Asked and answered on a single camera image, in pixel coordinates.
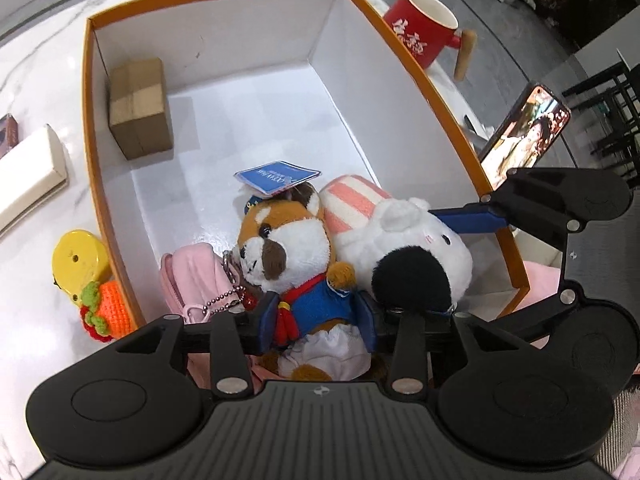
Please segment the white striped plush toy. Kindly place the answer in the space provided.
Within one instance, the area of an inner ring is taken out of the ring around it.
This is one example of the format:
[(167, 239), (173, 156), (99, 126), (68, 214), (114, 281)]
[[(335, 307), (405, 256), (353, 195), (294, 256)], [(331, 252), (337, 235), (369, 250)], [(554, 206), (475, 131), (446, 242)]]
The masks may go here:
[(337, 258), (381, 304), (408, 288), (425, 292), (428, 310), (451, 313), (469, 287), (473, 260), (461, 237), (422, 198), (398, 200), (348, 174), (320, 192)]

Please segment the pink pouch with chain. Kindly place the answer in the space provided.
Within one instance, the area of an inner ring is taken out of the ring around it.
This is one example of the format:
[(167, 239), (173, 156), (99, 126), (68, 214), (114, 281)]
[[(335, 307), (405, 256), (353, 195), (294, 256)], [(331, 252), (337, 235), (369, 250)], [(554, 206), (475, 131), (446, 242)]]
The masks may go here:
[(257, 298), (243, 281), (231, 252), (211, 244), (183, 246), (160, 258), (160, 288), (172, 313), (186, 324), (206, 323), (215, 314), (254, 310)]

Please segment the fox plush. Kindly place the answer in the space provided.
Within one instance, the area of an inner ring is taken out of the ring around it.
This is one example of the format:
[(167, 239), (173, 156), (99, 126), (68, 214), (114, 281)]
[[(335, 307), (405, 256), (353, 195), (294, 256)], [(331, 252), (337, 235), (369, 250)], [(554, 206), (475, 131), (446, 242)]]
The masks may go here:
[(366, 374), (371, 353), (352, 308), (354, 267), (338, 260), (311, 179), (317, 171), (270, 162), (235, 177), (255, 192), (246, 203), (232, 261), (253, 292), (279, 301), (266, 370), (311, 382)]

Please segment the orange crochet fruit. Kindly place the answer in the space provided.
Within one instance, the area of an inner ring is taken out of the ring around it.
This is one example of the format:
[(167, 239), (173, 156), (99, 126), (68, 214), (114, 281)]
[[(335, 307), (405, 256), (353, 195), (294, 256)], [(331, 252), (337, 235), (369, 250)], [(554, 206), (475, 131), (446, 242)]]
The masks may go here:
[(99, 342), (120, 339), (134, 331), (134, 322), (115, 281), (92, 281), (82, 290), (80, 317), (89, 336)]

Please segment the yellow toy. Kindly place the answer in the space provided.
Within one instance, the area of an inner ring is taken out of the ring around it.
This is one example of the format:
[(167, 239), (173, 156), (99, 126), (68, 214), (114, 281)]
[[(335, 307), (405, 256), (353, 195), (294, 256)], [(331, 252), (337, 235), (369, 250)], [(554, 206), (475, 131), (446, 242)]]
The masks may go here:
[(112, 277), (106, 247), (91, 232), (65, 233), (52, 254), (52, 274), (54, 284), (80, 307), (81, 292), (90, 282), (104, 283)]

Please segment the small brown cardboard box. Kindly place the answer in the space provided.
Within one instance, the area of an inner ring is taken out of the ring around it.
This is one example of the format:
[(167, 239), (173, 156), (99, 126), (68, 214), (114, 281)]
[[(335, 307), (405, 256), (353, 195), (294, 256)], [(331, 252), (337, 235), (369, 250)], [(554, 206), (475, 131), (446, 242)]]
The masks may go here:
[(163, 62), (129, 61), (110, 78), (111, 133), (128, 160), (174, 147)]

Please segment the orange cardboard box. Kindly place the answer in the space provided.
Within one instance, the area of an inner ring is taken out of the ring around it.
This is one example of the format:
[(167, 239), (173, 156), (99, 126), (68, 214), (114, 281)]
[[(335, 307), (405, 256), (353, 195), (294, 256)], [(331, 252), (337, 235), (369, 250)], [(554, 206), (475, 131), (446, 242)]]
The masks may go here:
[[(172, 148), (128, 159), (108, 108), (116, 70), (162, 62)], [(459, 207), (491, 186), (457, 118), (367, 0), (134, 0), (88, 19), (82, 74), (96, 218), (134, 325), (166, 309), (158, 264), (238, 237), (239, 171), (292, 162)]]

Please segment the white box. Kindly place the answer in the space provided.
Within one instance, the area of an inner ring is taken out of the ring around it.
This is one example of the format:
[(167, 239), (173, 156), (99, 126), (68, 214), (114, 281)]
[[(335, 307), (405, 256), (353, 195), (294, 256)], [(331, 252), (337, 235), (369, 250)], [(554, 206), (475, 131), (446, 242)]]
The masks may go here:
[(1, 234), (67, 182), (64, 145), (45, 125), (1, 159)]

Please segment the smartphone with lit screen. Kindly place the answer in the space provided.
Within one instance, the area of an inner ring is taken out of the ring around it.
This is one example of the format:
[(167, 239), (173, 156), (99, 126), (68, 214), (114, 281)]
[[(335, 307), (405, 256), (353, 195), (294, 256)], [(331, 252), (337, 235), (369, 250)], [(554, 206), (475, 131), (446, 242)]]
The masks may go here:
[(510, 170), (535, 166), (569, 122), (570, 109), (544, 84), (530, 82), (478, 155), (492, 188)]

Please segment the dark card deck box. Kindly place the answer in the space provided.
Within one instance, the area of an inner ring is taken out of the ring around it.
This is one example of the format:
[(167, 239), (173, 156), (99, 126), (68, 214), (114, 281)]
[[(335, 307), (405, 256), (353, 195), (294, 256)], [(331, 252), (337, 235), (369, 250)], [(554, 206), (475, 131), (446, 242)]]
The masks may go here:
[(5, 114), (0, 118), (0, 158), (13, 150), (18, 142), (20, 135), (17, 121), (11, 114)]

